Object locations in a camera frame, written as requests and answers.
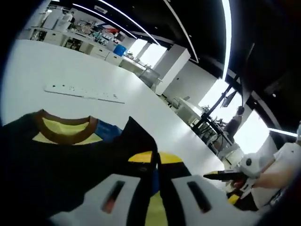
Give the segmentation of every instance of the window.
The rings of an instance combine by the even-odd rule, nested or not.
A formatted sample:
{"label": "window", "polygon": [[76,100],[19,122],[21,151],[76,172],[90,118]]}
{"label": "window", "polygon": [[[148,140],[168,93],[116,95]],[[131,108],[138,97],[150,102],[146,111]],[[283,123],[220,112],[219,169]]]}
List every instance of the window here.
{"label": "window", "polygon": [[147,41],[142,39],[137,39],[131,48],[128,50],[128,52],[131,52],[133,54],[133,57],[137,57],[142,48],[146,45]]}
{"label": "window", "polygon": [[[198,105],[200,107],[209,106],[211,108],[221,97],[222,93],[226,90],[227,87],[228,84],[225,81],[218,79]],[[235,90],[231,88],[227,95],[231,94],[234,91]],[[237,108],[241,106],[241,104],[241,95],[239,93],[236,93],[228,107],[221,107],[221,101],[210,116],[213,119],[222,119],[223,122],[228,123],[236,114]]]}
{"label": "window", "polygon": [[234,136],[245,154],[256,153],[268,138],[269,129],[256,111],[252,111]]}
{"label": "window", "polygon": [[150,65],[153,68],[165,53],[165,51],[165,47],[159,46],[157,44],[151,44],[140,57],[140,61],[143,64]]}

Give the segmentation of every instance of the power strip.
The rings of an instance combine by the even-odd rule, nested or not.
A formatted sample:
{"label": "power strip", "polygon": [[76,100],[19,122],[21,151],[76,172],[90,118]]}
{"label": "power strip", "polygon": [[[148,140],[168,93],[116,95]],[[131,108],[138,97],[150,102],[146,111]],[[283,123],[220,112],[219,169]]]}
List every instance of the power strip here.
{"label": "power strip", "polygon": [[45,92],[58,93],[74,97],[104,100],[124,104],[125,102],[118,98],[116,94],[100,92],[96,89],[84,89],[67,84],[51,83],[44,87]]}

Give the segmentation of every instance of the brown collar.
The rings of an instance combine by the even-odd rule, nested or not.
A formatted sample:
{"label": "brown collar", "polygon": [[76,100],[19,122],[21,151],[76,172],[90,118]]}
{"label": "brown collar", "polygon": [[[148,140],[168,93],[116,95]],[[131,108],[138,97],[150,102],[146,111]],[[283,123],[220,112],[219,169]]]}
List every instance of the brown collar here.
{"label": "brown collar", "polygon": [[[48,140],[55,142],[57,144],[62,145],[74,145],[81,141],[86,140],[89,136],[91,136],[97,128],[98,120],[89,116],[83,119],[62,119],[56,117],[54,115],[49,114],[45,110],[40,110],[38,112],[33,113],[34,119],[37,123],[38,129],[40,132],[46,137]],[[56,121],[65,125],[80,125],[85,122],[89,122],[88,126],[81,132],[74,134],[74,135],[64,135],[64,134],[57,134],[48,129],[45,125],[43,118]]]}

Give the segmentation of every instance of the black ceiling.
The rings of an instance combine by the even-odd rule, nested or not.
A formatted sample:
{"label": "black ceiling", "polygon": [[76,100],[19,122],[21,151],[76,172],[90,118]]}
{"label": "black ceiling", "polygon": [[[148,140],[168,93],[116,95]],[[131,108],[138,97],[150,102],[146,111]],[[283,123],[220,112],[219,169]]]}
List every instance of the black ceiling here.
{"label": "black ceiling", "polygon": [[[186,47],[190,51],[191,58],[195,59],[187,38],[163,0],[107,0],[107,2],[129,15],[150,34],[170,39]],[[298,0],[230,0],[232,42],[229,68],[241,74],[245,88],[249,91],[255,90],[273,110],[280,125],[290,131],[295,129],[301,118],[301,107],[299,107],[301,91],[292,82],[300,81],[296,78],[301,76],[300,70],[296,69],[301,63],[300,2]],[[76,3],[91,10],[94,10],[94,5],[98,5],[108,10],[106,17],[129,31],[143,32],[121,14],[97,0],[61,0],[59,3],[52,3],[66,7],[73,7],[72,3]],[[224,63],[226,30],[222,0],[170,0],[169,4],[191,36],[190,39],[199,58],[198,65],[215,77],[220,77],[222,69],[210,63],[206,57]],[[153,42],[147,37],[139,38]],[[170,47],[169,43],[162,41],[159,43]],[[246,63],[246,57],[253,43],[253,51]],[[273,89],[271,85],[280,78],[283,81],[287,77],[286,74],[290,74],[292,79],[285,79],[286,82]],[[274,92],[277,92],[277,97],[271,98]],[[298,99],[292,98],[292,95],[298,96]],[[265,121],[273,127],[269,118],[266,117]]]}

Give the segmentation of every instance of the ceiling light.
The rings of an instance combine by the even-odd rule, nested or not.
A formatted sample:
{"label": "ceiling light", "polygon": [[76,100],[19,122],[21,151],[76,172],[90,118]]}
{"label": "ceiling light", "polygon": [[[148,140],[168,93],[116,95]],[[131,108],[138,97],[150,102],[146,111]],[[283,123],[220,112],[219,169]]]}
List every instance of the ceiling light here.
{"label": "ceiling light", "polygon": [[157,43],[158,45],[160,45],[157,40],[154,39],[154,37],[151,36],[151,34],[149,34],[143,27],[141,27],[136,21],[134,21],[132,18],[130,18],[127,14],[125,14],[124,12],[120,11],[119,9],[115,8],[114,6],[110,5],[109,3],[103,1],[103,0],[99,0],[100,2],[102,2],[103,4],[106,4],[107,6],[111,7],[112,9],[116,10],[117,12],[119,12],[120,14],[122,14],[123,16],[125,16],[127,19],[129,19],[130,21],[132,21],[137,27],[139,27],[141,30],[143,30],[151,39],[153,39],[155,41],[155,43]]}
{"label": "ceiling light", "polygon": [[128,30],[126,30],[125,28],[123,28],[122,26],[120,26],[119,24],[115,23],[114,21],[112,21],[112,20],[106,18],[105,16],[103,16],[103,15],[101,15],[101,14],[99,14],[99,13],[96,13],[96,12],[94,12],[94,11],[92,11],[92,10],[86,8],[86,7],[80,6],[80,5],[78,5],[78,4],[74,4],[74,3],[73,3],[73,5],[74,5],[74,6],[77,6],[77,7],[80,7],[80,8],[83,8],[83,9],[85,9],[85,10],[88,10],[88,11],[91,12],[91,13],[95,13],[95,14],[98,15],[98,16],[101,16],[102,18],[104,18],[104,19],[110,21],[111,23],[115,24],[117,27],[121,28],[122,30],[124,30],[125,32],[127,32],[128,34],[130,34],[131,36],[133,36],[135,39],[137,39],[137,37],[134,36],[131,32],[129,32]]}
{"label": "ceiling light", "polygon": [[225,22],[226,22],[226,54],[225,54],[224,71],[222,73],[222,80],[225,81],[228,67],[229,67],[229,61],[230,61],[232,22],[231,22],[231,10],[230,10],[229,0],[222,0],[222,6],[224,8]]}
{"label": "ceiling light", "polygon": [[172,14],[174,15],[175,19],[176,19],[177,22],[179,23],[180,27],[182,28],[182,30],[183,30],[183,32],[184,32],[184,34],[185,34],[185,36],[186,36],[186,38],[187,38],[187,40],[188,40],[188,42],[189,42],[189,44],[190,44],[190,47],[191,47],[192,52],[193,52],[193,55],[194,55],[194,57],[195,57],[195,60],[194,60],[194,59],[190,59],[190,60],[193,61],[193,62],[198,63],[198,56],[197,56],[196,51],[195,51],[195,49],[194,49],[194,47],[193,47],[193,45],[192,45],[192,42],[191,42],[191,40],[190,40],[190,38],[189,38],[189,36],[188,36],[188,34],[187,34],[187,32],[186,32],[186,30],[185,30],[183,24],[182,24],[182,22],[180,21],[178,15],[175,13],[175,11],[174,11],[174,9],[171,7],[171,5],[168,3],[168,2],[170,2],[170,0],[163,0],[163,1],[165,2],[165,4],[167,5],[167,7],[169,8],[169,10],[170,10],[170,11],[172,12]]}
{"label": "ceiling light", "polygon": [[282,131],[282,130],[279,130],[279,129],[272,129],[272,128],[268,128],[268,129],[269,129],[269,131],[273,131],[273,132],[276,132],[276,133],[282,133],[282,134],[292,136],[292,137],[297,137],[298,136],[296,133],[286,132],[286,131]]}

